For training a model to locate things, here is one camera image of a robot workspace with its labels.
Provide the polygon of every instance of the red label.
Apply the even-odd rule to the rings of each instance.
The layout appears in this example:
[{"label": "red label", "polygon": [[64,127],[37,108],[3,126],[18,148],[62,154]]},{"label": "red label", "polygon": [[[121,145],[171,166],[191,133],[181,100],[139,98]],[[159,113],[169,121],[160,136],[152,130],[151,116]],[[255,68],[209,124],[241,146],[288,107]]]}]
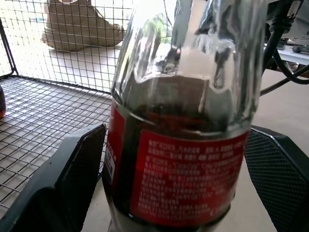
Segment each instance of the red label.
[{"label": "red label", "polygon": [[121,116],[112,102],[111,117],[107,136],[107,148],[105,153],[104,168],[106,168],[107,180],[115,186],[118,179],[123,135],[125,131],[125,119]]},{"label": "red label", "polygon": [[174,227],[217,219],[234,197],[247,137],[192,141],[142,131],[131,213]]}]

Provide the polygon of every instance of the beige boot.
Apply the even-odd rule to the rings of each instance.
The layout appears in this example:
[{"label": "beige boot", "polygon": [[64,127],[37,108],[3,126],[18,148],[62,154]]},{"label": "beige boot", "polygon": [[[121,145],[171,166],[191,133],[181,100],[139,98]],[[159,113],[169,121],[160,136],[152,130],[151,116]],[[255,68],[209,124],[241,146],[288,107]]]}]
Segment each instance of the beige boot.
[{"label": "beige boot", "polygon": [[124,37],[124,29],[110,24],[93,7],[90,0],[50,0],[45,4],[48,13],[42,41],[62,51],[77,51],[86,46],[113,46]]}]

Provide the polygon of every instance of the wire rack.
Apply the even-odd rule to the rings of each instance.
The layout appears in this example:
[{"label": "wire rack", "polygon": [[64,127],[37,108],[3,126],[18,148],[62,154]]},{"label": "wire rack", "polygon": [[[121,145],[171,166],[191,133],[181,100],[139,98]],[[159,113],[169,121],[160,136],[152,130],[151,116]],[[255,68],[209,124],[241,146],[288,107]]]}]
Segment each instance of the wire rack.
[{"label": "wire rack", "polygon": [[[48,23],[54,23],[49,21],[53,14],[77,17],[80,28],[88,29],[94,27],[92,19],[104,17],[125,33],[133,1],[78,0],[79,10],[74,13],[50,11],[51,4],[61,7],[68,2],[0,0],[0,85],[7,105],[0,119],[0,218],[66,134],[99,123],[108,128],[109,93],[122,43],[117,44],[115,37],[87,34],[90,40],[70,41],[80,49],[63,51],[43,43],[42,35]],[[83,15],[85,9],[96,13]],[[56,24],[66,26],[66,21]],[[60,34],[74,36],[65,30]],[[91,38],[115,41],[104,47],[89,42]]]}]

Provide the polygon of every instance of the wire mesh cage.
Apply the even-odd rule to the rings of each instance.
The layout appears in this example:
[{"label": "wire mesh cage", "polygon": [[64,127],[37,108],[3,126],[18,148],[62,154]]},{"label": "wire mesh cage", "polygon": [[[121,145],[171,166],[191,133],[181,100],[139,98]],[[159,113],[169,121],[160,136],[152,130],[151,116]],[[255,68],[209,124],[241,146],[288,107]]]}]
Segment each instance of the wire mesh cage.
[{"label": "wire mesh cage", "polygon": [[0,218],[66,134],[99,123],[108,128],[109,93],[133,3],[0,0],[7,105],[0,119]]}]

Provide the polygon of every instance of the shoe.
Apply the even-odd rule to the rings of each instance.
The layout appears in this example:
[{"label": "shoe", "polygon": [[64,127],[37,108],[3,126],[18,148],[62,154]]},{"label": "shoe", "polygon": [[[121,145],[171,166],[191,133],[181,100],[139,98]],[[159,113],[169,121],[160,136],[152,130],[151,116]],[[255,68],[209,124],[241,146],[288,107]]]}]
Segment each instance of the shoe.
[{"label": "shoe", "polygon": [[48,0],[48,14],[42,41],[61,51],[78,51],[86,46],[114,46],[124,38],[124,29],[111,24],[90,0]]}]

